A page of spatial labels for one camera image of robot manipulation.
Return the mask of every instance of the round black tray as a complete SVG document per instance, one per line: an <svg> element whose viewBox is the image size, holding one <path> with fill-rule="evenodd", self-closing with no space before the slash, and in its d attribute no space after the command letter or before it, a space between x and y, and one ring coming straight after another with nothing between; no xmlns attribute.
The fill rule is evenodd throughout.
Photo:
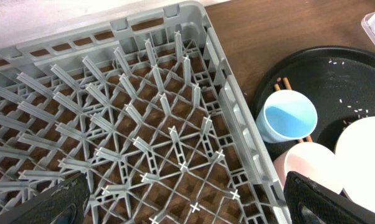
<svg viewBox="0 0 375 224"><path fill-rule="evenodd" d="M251 107L254 119L265 100L275 91L273 85L278 83L285 88L282 81L277 81L279 77L287 77L293 90L312 101L318 113L312 140L330 150L334 150L343 128L359 119L358 115L375 116L375 54L372 52L322 46L288 56L269 70L260 82ZM295 141L265 143L272 160L294 144Z"/></svg>

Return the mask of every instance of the table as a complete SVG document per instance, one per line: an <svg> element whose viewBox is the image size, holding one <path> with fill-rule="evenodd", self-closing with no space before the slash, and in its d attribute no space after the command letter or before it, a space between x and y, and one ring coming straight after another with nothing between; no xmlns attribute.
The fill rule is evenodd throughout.
<svg viewBox="0 0 375 224"><path fill-rule="evenodd" d="M246 102L284 57L318 45L375 52L361 27L375 0L233 0L206 7Z"/></svg>

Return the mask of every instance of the pink cup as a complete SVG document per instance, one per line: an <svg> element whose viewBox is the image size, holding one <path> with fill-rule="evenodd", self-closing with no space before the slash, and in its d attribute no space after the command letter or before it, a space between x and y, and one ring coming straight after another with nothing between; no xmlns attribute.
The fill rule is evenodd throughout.
<svg viewBox="0 0 375 224"><path fill-rule="evenodd" d="M289 171L299 172L305 177L339 194L343 189L341 169L334 153L314 142L303 142L293 146L274 162L282 187Z"/></svg>

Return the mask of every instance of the white plate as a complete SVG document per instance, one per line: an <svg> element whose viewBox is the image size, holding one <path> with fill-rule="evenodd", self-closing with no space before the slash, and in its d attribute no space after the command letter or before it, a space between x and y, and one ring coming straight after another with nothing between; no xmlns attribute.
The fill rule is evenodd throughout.
<svg viewBox="0 0 375 224"><path fill-rule="evenodd" d="M375 117L348 126L335 148L344 171L344 192L358 205L375 213Z"/></svg>

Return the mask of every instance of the cup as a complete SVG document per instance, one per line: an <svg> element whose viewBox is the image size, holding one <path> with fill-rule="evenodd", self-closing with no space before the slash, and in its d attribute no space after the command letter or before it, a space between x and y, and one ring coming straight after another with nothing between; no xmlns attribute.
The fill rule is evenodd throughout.
<svg viewBox="0 0 375 224"><path fill-rule="evenodd" d="M287 173L299 172L336 194L343 189L342 173L337 157L328 148L314 142L296 144L274 162L282 187Z"/></svg>
<svg viewBox="0 0 375 224"><path fill-rule="evenodd" d="M269 143L305 138L312 133L317 122L315 106L294 90L272 93L255 121L262 139Z"/></svg>

